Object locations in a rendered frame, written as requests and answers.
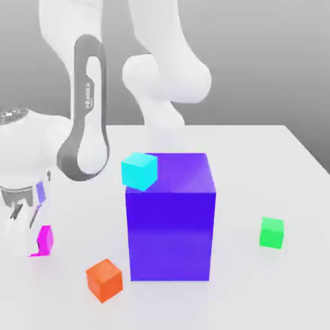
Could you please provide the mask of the small orange cube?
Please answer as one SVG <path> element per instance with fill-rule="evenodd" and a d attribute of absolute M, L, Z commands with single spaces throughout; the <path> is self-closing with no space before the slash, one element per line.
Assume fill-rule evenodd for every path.
<path fill-rule="evenodd" d="M 104 303 L 123 290 L 122 271 L 109 259 L 104 259 L 86 270 L 89 290 Z"/>

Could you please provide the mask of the small cyan cube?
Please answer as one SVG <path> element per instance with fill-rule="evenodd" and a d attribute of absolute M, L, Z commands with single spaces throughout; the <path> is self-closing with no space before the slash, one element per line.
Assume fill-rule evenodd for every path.
<path fill-rule="evenodd" d="M 124 186 L 146 191 L 158 179 L 158 158 L 133 152 L 121 162 L 121 176 Z"/>

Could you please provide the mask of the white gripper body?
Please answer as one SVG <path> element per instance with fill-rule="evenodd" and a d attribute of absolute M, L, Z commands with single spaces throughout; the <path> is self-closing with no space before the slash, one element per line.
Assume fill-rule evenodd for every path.
<path fill-rule="evenodd" d="M 1 251 L 9 256 L 27 257 L 38 250 L 38 208 L 24 205 L 16 218 L 11 218 L 13 208 L 1 210 Z"/>

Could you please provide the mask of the large blue box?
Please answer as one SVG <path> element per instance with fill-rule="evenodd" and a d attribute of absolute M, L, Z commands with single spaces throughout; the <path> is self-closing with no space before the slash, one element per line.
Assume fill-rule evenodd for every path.
<path fill-rule="evenodd" d="M 205 153 L 158 153 L 158 180 L 126 188 L 132 281 L 209 280 L 216 188 Z"/>

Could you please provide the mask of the small magenta cube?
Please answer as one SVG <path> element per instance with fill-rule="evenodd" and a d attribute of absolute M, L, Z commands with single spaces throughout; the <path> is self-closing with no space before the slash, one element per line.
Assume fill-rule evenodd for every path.
<path fill-rule="evenodd" d="M 50 255 L 53 247 L 52 226 L 45 225 L 40 229 L 37 237 L 38 252 L 33 253 L 30 257 L 43 257 Z"/>

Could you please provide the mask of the small green cube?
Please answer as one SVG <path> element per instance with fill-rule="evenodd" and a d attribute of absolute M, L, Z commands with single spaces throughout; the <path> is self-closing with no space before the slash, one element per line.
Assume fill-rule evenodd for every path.
<path fill-rule="evenodd" d="M 281 249 L 284 240 L 284 221 L 277 218 L 263 217 L 260 228 L 259 245 Z"/>

